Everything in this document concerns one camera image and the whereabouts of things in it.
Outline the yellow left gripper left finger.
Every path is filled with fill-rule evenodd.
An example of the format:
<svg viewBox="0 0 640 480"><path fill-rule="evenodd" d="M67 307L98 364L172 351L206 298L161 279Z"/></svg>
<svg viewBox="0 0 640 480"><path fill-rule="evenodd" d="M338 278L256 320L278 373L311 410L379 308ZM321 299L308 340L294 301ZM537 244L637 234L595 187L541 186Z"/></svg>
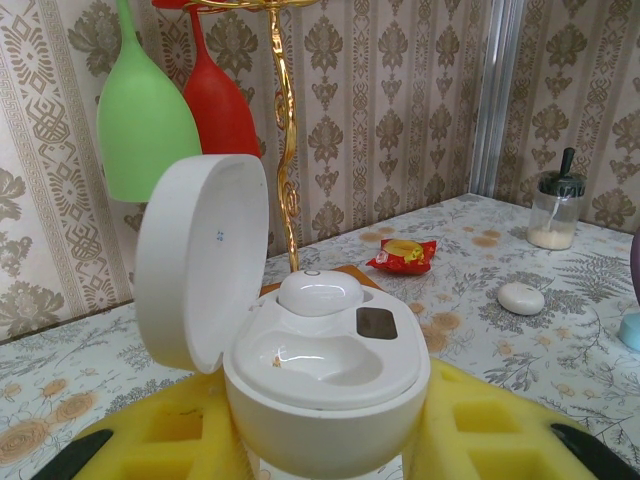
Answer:
<svg viewBox="0 0 640 480"><path fill-rule="evenodd" d="M258 480L221 372L197 374L80 432L37 480Z"/></svg>

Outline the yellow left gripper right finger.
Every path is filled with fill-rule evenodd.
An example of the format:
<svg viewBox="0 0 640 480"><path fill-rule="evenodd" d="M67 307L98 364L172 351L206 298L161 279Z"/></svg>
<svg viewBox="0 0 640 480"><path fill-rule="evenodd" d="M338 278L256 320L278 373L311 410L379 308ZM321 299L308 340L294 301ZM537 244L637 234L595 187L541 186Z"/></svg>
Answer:
<svg viewBox="0 0 640 480"><path fill-rule="evenodd" d="M583 425L437 358L403 480L636 480Z"/></svg>

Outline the white oval earbud case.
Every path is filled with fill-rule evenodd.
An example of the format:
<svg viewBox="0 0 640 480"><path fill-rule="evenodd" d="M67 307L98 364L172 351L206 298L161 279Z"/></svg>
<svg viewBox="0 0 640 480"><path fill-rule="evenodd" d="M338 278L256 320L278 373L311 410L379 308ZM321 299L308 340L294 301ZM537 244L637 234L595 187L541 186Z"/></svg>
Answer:
<svg viewBox="0 0 640 480"><path fill-rule="evenodd" d="M544 296L539 290L520 282L502 285L497 299L507 311L522 316L537 315L545 306Z"/></svg>

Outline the light blue earbud case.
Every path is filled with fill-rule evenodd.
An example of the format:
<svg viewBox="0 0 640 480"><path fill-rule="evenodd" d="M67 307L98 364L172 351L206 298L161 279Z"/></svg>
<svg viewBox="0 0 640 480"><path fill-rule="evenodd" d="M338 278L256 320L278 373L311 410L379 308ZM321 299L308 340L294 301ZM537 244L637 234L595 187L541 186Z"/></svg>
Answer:
<svg viewBox="0 0 640 480"><path fill-rule="evenodd" d="M626 314L622 318L618 338L628 348L640 353L640 312Z"/></svg>

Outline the white oval wireless earbud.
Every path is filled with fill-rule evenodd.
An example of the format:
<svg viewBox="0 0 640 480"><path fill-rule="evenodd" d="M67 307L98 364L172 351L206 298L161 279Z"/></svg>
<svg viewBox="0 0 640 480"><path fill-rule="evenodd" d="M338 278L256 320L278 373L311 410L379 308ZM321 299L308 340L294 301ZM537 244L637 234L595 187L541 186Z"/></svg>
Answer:
<svg viewBox="0 0 640 480"><path fill-rule="evenodd" d="M278 303L303 317L331 315L359 306L364 290L353 276L333 270L299 270L281 283Z"/></svg>

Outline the red yellow snack packet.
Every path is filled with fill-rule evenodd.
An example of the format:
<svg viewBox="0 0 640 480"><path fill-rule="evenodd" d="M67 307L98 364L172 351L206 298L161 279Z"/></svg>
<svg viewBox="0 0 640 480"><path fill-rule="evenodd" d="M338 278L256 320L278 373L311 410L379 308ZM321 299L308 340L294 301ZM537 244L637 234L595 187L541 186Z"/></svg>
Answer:
<svg viewBox="0 0 640 480"><path fill-rule="evenodd" d="M393 274L423 275L431 269L436 248L436 241L383 239L379 252L366 265Z"/></svg>

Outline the glass shaker jar black lid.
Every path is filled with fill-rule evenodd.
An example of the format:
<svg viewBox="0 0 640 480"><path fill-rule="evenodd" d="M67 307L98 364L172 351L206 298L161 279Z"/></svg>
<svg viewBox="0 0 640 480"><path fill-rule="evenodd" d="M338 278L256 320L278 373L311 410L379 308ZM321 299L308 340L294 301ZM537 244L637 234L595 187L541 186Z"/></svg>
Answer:
<svg viewBox="0 0 640 480"><path fill-rule="evenodd" d="M586 191L586 177L571 172L574 155L574 148L565 148L560 168L539 176L527 229L534 246L566 250L573 243Z"/></svg>

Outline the gold glass rack wooden base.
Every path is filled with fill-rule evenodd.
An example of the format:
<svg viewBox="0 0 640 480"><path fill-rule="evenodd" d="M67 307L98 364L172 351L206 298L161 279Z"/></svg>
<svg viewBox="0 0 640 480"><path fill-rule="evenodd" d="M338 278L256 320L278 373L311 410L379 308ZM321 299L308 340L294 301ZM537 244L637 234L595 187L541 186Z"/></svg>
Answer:
<svg viewBox="0 0 640 480"><path fill-rule="evenodd" d="M321 69L303 64L311 59L311 55L303 51L303 43L311 34L311 22L327 16L327 22L337 27L344 45L350 46L349 15L353 10L353 0L193 0L187 7L200 15L223 15L233 9L264 12L268 21L268 42L277 76L274 115L283 141L276 171L276 209L287 253L267 262L262 291L274 290L279 280L299 266L329 266L372 286L374 282L366 273L368 268L364 265L364 258L349 258L341 253L338 240L321 244L321 251L328 255L326 261L313 260L310 254L314 249L299 246L301 240L313 237L307 198L312 154L307 139L298 137L299 134L307 136L311 133L307 122L310 116L299 113L297 108L320 104L311 100L311 88L305 84L305 75Z"/></svg>

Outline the green wine glass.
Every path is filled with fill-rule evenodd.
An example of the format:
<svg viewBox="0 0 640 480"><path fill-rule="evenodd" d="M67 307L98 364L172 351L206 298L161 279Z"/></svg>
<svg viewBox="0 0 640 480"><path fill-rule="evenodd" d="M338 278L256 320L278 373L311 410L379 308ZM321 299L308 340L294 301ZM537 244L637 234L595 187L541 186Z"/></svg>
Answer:
<svg viewBox="0 0 640 480"><path fill-rule="evenodd" d="M121 49L97 107L97 137L110 196L142 203L175 162L202 153L182 93L146 54L128 0L116 0Z"/></svg>

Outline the red wine glass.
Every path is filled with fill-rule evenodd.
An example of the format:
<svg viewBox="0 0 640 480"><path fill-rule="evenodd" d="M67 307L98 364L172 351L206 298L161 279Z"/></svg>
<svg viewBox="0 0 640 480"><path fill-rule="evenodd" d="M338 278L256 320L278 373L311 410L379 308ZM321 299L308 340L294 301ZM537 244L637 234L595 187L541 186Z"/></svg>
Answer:
<svg viewBox="0 0 640 480"><path fill-rule="evenodd" d="M249 105L236 84L208 53L198 8L190 6L196 47L194 69L183 96L194 117L204 154L261 156Z"/></svg>

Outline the aluminium frame post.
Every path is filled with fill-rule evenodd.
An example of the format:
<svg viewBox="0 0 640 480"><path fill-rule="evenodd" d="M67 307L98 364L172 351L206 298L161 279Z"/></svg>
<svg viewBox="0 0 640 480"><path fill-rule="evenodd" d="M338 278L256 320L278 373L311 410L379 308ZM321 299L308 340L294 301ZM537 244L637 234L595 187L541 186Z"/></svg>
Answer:
<svg viewBox="0 0 640 480"><path fill-rule="evenodd" d="M526 0L492 3L469 184L471 193L485 197L496 190L525 4Z"/></svg>

